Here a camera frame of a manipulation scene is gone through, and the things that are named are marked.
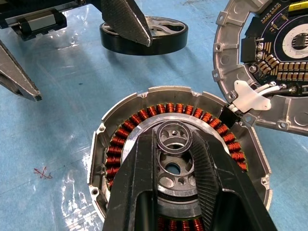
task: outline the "clear plastic sheet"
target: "clear plastic sheet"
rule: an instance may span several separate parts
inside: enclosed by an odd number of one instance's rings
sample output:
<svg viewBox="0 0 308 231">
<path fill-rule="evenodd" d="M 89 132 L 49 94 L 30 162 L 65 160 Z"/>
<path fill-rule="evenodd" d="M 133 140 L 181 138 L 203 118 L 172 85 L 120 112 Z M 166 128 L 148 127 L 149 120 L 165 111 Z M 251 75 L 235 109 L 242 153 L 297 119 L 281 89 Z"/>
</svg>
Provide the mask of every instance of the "clear plastic sheet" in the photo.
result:
<svg viewBox="0 0 308 231">
<path fill-rule="evenodd" d="M 93 6 L 65 12 L 67 28 L 27 42 L 0 30 L 43 95 L 35 103 L 0 88 L 0 230 L 102 230 L 86 179 L 93 131 L 117 101 L 148 87 L 183 85 L 222 97 L 211 76 L 212 49 L 215 21 L 227 2 L 137 1 L 144 14 L 189 25 L 187 47 L 162 56 L 104 49 L 102 17 Z M 257 133 L 273 172 L 275 224 L 306 230 L 308 139 L 265 128 Z"/>
</svg>

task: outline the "copper wire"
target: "copper wire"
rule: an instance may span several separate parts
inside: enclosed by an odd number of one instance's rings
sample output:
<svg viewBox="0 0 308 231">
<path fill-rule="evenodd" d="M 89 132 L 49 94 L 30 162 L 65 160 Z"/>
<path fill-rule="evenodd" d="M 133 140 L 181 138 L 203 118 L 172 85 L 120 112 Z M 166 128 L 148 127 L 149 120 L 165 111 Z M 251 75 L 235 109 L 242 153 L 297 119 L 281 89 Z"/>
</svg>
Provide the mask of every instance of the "copper wire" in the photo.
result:
<svg viewBox="0 0 308 231">
<path fill-rule="evenodd" d="M 234 152 L 231 153 L 231 157 L 235 161 L 243 161 L 246 159 L 245 153 L 243 152 Z"/>
<path fill-rule="evenodd" d="M 209 112 L 205 112 L 201 118 L 204 122 L 209 123 L 211 121 L 212 115 Z"/>
<path fill-rule="evenodd" d="M 176 220 L 170 220 L 168 231 L 176 231 L 177 229 L 178 229 L 177 228 L 177 221 Z"/>
<path fill-rule="evenodd" d="M 165 105 L 163 105 L 162 103 L 158 104 L 156 108 L 159 114 L 166 113 Z"/>
<path fill-rule="evenodd" d="M 131 120 L 135 125 L 138 125 L 139 123 L 142 122 L 142 120 L 140 119 L 140 117 L 139 117 L 137 114 L 133 114 L 133 115 L 130 117 L 130 120 Z"/>
<path fill-rule="evenodd" d="M 164 231 L 165 220 L 162 217 L 158 217 L 158 231 Z"/>
<path fill-rule="evenodd" d="M 221 120 L 219 120 L 218 118 L 214 118 L 209 123 L 209 126 L 211 126 L 212 128 L 216 129 L 220 124 L 221 124 Z"/>
<path fill-rule="evenodd" d="M 166 104 L 166 111 L 168 113 L 175 112 L 174 104 L 173 103 L 167 103 Z"/>
<path fill-rule="evenodd" d="M 121 164 L 120 157 L 109 156 L 105 160 L 105 165 L 120 165 L 120 164 Z"/>
<path fill-rule="evenodd" d="M 134 128 L 136 127 L 132 122 L 130 122 L 129 120 L 126 120 L 123 125 L 123 127 L 125 127 L 128 131 L 133 131 Z"/>
<path fill-rule="evenodd" d="M 225 124 L 220 125 L 218 127 L 218 129 L 216 129 L 216 131 L 218 132 L 219 135 L 223 135 L 223 134 L 227 133 L 228 130 L 229 130 L 229 128 Z"/>
<path fill-rule="evenodd" d="M 248 165 L 247 163 L 243 163 L 243 162 L 237 162 L 238 166 L 240 166 L 240 168 L 246 172 L 248 172 Z"/>
<path fill-rule="evenodd" d="M 157 115 L 157 111 L 154 106 L 148 107 L 148 113 L 150 117 Z"/>
<path fill-rule="evenodd" d="M 183 113 L 183 110 L 184 110 L 184 105 L 181 103 L 177 103 L 177 105 L 175 106 L 175 112 Z"/>
<path fill-rule="evenodd" d="M 190 231 L 189 222 L 187 220 L 182 221 L 182 231 Z"/>
<path fill-rule="evenodd" d="M 125 139 L 122 139 L 120 137 L 114 136 L 114 137 L 112 137 L 110 143 L 114 144 L 114 145 L 117 145 L 117 146 L 123 147 L 124 143 L 125 143 Z"/>
<path fill-rule="evenodd" d="M 194 111 L 193 116 L 196 117 L 196 118 L 198 118 L 198 119 L 200 119 L 201 116 L 202 116 L 202 114 L 203 114 L 203 110 L 200 109 L 200 108 L 197 108 L 197 109 Z"/>
<path fill-rule="evenodd" d="M 122 154 L 122 148 L 115 147 L 115 146 L 109 146 L 107 149 L 108 154 L 114 154 L 116 156 L 121 156 Z"/>
<path fill-rule="evenodd" d="M 230 143 L 230 142 L 233 142 L 233 141 L 236 140 L 236 137 L 232 132 L 228 133 L 227 135 L 223 136 L 222 138 L 225 141 L 225 143 Z"/>
<path fill-rule="evenodd" d="M 120 137 L 123 137 L 123 138 L 127 139 L 127 137 L 129 136 L 129 131 L 126 131 L 126 130 L 123 129 L 123 128 L 119 128 L 119 129 L 115 132 L 115 134 L 116 134 L 117 136 L 120 136 Z"/>
<path fill-rule="evenodd" d="M 192 112 L 193 112 L 193 106 L 186 105 L 184 113 L 191 116 L 193 114 Z"/>
<path fill-rule="evenodd" d="M 200 219 L 194 219 L 193 220 L 193 227 L 195 231 L 204 231 L 203 225 L 200 221 Z"/>
<path fill-rule="evenodd" d="M 147 118 L 150 118 L 149 114 L 144 109 L 138 111 L 138 115 L 143 121 L 146 120 Z"/>
<path fill-rule="evenodd" d="M 111 190 L 113 184 L 114 184 L 114 179 L 107 179 L 107 187 L 109 190 Z"/>
<path fill-rule="evenodd" d="M 111 167 L 109 169 L 106 169 L 106 178 L 113 178 L 119 170 L 120 167 Z"/>
<path fill-rule="evenodd" d="M 241 144 L 239 142 L 232 142 L 227 144 L 230 152 L 235 152 L 241 150 Z"/>
</svg>

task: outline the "electronic component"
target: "electronic component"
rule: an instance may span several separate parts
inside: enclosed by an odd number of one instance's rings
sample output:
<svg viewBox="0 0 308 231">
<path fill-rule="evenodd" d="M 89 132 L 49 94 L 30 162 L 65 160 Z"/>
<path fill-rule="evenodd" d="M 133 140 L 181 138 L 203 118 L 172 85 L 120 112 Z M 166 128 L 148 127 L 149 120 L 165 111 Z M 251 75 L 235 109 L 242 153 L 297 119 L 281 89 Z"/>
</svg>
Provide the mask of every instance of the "electronic component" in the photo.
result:
<svg viewBox="0 0 308 231">
<path fill-rule="evenodd" d="M 308 1 L 297 0 L 289 6 L 289 16 L 297 16 L 308 13 Z"/>
</svg>

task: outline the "black circuit board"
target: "black circuit board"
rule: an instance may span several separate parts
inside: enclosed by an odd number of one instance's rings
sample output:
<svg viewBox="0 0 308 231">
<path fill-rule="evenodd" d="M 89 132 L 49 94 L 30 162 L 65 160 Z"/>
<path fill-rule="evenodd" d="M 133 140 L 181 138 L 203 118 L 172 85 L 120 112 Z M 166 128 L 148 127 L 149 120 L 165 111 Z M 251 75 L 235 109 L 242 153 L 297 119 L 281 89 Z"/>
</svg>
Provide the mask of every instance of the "black circuit board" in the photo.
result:
<svg viewBox="0 0 308 231">
<path fill-rule="evenodd" d="M 248 58 L 249 52 L 256 53 L 254 60 L 244 63 L 257 68 L 252 74 L 261 85 L 275 81 L 288 88 L 296 86 L 297 91 L 291 95 L 308 96 L 308 33 L 303 30 L 308 31 L 308 15 L 290 16 L 289 5 L 290 1 L 273 0 L 262 14 L 253 18 L 245 35 L 250 41 L 254 39 L 256 48 L 242 48 L 242 56 Z"/>
</svg>

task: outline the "magnetic rotor ring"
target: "magnetic rotor ring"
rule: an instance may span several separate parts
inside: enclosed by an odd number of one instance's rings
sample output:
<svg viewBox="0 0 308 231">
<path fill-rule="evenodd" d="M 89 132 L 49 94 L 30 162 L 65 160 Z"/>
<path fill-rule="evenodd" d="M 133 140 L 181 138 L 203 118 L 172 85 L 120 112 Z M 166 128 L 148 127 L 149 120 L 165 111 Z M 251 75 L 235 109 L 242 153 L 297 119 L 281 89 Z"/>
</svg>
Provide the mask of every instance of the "magnetic rotor ring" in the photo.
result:
<svg viewBox="0 0 308 231">
<path fill-rule="evenodd" d="M 107 23 L 100 25 L 102 45 L 117 53 L 129 55 L 168 54 L 187 44 L 188 26 L 180 21 L 146 16 L 153 42 L 150 47 L 119 36 Z"/>
</svg>

